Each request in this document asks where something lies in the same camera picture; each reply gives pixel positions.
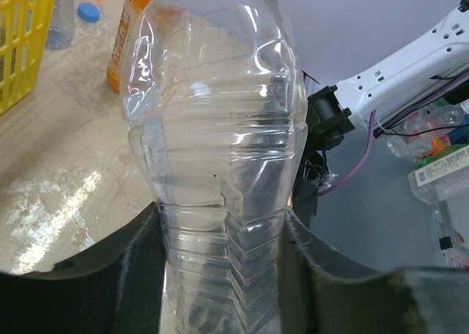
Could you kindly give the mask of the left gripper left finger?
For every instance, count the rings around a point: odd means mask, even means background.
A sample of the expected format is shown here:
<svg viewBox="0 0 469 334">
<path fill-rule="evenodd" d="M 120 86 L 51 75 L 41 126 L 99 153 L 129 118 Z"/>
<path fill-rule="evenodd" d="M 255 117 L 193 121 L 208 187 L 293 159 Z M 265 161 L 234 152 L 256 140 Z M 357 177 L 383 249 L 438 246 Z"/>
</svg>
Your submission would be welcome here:
<svg viewBox="0 0 469 334">
<path fill-rule="evenodd" d="M 155 204 L 49 272 L 1 274 L 2 333 L 158 333 L 166 254 Z"/>
</svg>

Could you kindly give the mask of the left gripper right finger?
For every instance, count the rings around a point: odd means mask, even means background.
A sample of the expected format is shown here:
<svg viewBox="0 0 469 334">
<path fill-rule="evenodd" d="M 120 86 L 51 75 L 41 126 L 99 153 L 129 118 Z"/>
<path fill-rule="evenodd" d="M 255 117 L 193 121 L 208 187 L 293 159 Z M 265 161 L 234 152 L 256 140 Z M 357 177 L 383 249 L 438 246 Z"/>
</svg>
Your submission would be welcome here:
<svg viewBox="0 0 469 334">
<path fill-rule="evenodd" d="M 468 271 L 378 272 L 312 234 L 288 209 L 278 293 L 283 333 L 467 333 Z"/>
</svg>

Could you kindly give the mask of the clear water bottle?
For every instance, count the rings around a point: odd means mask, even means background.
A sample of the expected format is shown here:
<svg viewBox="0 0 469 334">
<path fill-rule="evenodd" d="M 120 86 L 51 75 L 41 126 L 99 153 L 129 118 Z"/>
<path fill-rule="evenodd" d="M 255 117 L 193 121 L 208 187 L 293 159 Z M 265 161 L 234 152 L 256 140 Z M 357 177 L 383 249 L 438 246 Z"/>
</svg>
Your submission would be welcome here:
<svg viewBox="0 0 469 334">
<path fill-rule="evenodd" d="M 175 331 L 279 333 L 279 239 L 307 101 L 278 0 L 152 0 L 121 75 Z"/>
</svg>

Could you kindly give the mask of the blue bottle cap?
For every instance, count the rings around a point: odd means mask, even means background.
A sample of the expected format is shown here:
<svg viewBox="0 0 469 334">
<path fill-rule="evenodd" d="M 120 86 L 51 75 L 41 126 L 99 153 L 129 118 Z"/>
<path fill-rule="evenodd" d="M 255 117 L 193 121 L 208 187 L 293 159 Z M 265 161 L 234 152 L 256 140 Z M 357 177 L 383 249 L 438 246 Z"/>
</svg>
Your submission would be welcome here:
<svg viewBox="0 0 469 334">
<path fill-rule="evenodd" d="M 100 10 L 93 4 L 82 2 L 78 5 L 79 18 L 87 23 L 97 23 L 100 19 Z"/>
</svg>

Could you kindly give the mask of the orange label tea bottle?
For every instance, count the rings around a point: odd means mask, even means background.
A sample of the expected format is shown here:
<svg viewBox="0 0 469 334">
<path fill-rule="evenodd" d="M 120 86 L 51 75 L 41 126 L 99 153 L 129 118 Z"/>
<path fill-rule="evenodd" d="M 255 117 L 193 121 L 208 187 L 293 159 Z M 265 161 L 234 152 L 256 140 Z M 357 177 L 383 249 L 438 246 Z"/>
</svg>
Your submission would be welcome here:
<svg viewBox="0 0 469 334">
<path fill-rule="evenodd" d="M 130 41 L 130 32 L 138 21 L 144 8 L 152 0 L 124 0 L 114 47 L 106 70 L 106 78 L 110 87 L 119 92 L 120 70 L 122 66 L 122 55 Z"/>
</svg>

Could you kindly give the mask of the crushed clear plastic bottle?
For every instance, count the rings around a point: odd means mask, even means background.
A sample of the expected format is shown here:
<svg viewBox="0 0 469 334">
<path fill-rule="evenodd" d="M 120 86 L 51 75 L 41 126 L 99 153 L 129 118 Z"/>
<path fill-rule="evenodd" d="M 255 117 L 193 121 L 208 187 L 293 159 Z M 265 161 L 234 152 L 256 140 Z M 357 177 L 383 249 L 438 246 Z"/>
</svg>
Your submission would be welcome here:
<svg viewBox="0 0 469 334">
<path fill-rule="evenodd" d="M 50 50 L 68 48 L 75 34 L 74 0 L 55 0 L 45 47 Z"/>
</svg>

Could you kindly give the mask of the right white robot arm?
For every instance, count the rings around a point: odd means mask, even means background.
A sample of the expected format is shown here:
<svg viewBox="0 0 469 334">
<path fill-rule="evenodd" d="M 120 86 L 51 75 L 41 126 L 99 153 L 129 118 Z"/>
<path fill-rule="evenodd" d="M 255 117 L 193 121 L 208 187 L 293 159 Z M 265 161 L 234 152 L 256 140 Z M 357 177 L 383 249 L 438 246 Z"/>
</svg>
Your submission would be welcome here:
<svg viewBox="0 0 469 334">
<path fill-rule="evenodd" d="M 307 151 L 331 150 L 368 125 L 379 137 L 468 79 L 468 0 L 418 39 L 308 98 Z"/>
</svg>

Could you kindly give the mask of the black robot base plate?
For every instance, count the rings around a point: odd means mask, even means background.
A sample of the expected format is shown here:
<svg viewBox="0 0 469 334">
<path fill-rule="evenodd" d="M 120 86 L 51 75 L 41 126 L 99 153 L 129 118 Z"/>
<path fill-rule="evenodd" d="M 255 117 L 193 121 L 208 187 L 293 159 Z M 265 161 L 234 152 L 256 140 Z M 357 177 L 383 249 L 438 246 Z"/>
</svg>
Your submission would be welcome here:
<svg viewBox="0 0 469 334">
<path fill-rule="evenodd" d="M 292 189 L 292 210 L 306 229 L 317 214 L 317 191 L 328 173 L 327 154 L 314 143 L 310 119 L 307 114 L 307 139 Z"/>
</svg>

